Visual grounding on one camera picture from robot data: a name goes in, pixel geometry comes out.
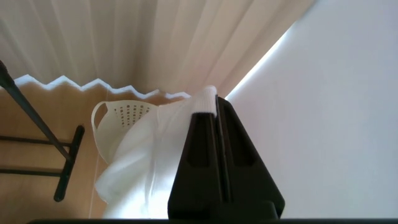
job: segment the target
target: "black metal bar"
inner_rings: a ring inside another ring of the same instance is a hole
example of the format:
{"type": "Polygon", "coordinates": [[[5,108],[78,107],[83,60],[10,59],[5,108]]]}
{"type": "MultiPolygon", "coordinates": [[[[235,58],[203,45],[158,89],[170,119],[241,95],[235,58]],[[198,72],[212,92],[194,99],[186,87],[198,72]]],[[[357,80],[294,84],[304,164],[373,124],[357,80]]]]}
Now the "black metal bar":
{"type": "MultiPolygon", "coordinates": [[[[16,141],[16,142],[26,142],[33,144],[48,144],[52,145],[50,141],[47,140],[39,140],[39,139],[27,139],[27,138],[19,138],[19,137],[11,137],[11,136],[0,136],[0,141],[16,141]]],[[[60,142],[62,146],[70,147],[72,144],[67,142],[60,142]]]]}
{"type": "Polygon", "coordinates": [[[60,172],[49,172],[42,170],[18,170],[18,169],[0,169],[1,174],[22,174],[22,175],[43,175],[49,177],[60,177],[60,172]]]}
{"type": "Polygon", "coordinates": [[[40,128],[40,130],[45,134],[45,136],[50,140],[50,142],[60,151],[67,161],[72,161],[68,152],[62,147],[61,143],[55,137],[50,128],[44,123],[43,119],[36,112],[32,105],[27,101],[25,96],[21,93],[15,84],[13,86],[5,87],[7,92],[11,97],[18,103],[18,105],[26,112],[26,114],[32,119],[32,121],[40,128]]]}
{"type": "Polygon", "coordinates": [[[75,165],[75,160],[77,156],[77,152],[80,147],[81,140],[83,139],[83,135],[85,133],[85,129],[83,126],[78,126],[75,131],[75,136],[73,137],[72,145],[69,149],[69,155],[72,161],[65,161],[65,165],[61,172],[60,182],[58,183],[57,189],[55,191],[54,200],[56,202],[60,202],[65,197],[67,192],[67,187],[69,183],[69,178],[72,173],[73,165],[75,165]]]}

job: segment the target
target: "fabric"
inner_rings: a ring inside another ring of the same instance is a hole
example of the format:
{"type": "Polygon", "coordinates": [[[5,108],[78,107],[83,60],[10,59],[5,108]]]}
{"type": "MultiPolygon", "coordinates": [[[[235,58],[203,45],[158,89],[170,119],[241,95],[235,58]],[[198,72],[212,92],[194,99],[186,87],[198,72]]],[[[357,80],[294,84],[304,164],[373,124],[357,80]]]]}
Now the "fabric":
{"type": "Polygon", "coordinates": [[[125,135],[95,184],[104,218],[167,218],[167,202],[193,113],[216,116],[216,88],[149,111],[125,135]]]}

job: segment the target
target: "basket handle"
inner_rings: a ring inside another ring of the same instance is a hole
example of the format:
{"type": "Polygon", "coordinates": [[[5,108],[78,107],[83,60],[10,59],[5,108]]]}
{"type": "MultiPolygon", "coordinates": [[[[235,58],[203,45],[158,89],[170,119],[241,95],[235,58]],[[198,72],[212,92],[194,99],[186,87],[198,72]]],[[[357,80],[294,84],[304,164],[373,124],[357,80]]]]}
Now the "basket handle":
{"type": "Polygon", "coordinates": [[[93,112],[91,114],[91,127],[93,127],[93,133],[95,133],[97,131],[97,127],[95,126],[95,123],[94,123],[95,114],[97,113],[98,108],[100,108],[100,106],[102,106],[104,103],[106,103],[106,101],[101,101],[97,105],[95,105],[93,112]]]}

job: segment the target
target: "curtain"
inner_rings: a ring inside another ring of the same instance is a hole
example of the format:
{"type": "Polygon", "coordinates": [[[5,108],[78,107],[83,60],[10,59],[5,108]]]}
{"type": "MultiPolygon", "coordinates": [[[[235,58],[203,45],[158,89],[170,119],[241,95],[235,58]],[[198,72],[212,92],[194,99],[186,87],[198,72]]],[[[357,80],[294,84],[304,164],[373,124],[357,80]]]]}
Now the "curtain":
{"type": "Polygon", "coordinates": [[[0,0],[13,78],[227,95],[313,0],[0,0]]]}

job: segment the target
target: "metal rack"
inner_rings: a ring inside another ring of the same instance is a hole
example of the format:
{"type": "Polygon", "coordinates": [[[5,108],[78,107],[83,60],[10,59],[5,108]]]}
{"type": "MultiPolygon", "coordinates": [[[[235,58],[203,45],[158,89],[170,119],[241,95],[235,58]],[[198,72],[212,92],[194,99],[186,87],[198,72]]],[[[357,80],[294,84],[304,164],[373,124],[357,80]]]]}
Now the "metal rack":
{"type": "Polygon", "coordinates": [[[54,200],[60,202],[65,197],[67,191],[70,175],[73,170],[73,165],[76,161],[76,156],[83,138],[85,129],[83,126],[78,126],[71,143],[60,142],[57,137],[51,132],[36,110],[30,105],[25,96],[21,93],[15,85],[14,80],[8,74],[6,66],[0,61],[0,86],[2,86],[14,99],[14,101],[25,111],[31,120],[39,127],[39,129],[49,139],[28,139],[11,136],[0,136],[3,141],[26,142],[31,144],[49,144],[54,145],[62,156],[66,159],[61,172],[43,171],[43,170],[24,170],[24,169],[0,169],[0,174],[24,174],[24,175],[42,175],[49,177],[59,177],[57,189],[55,190],[54,200]]]}

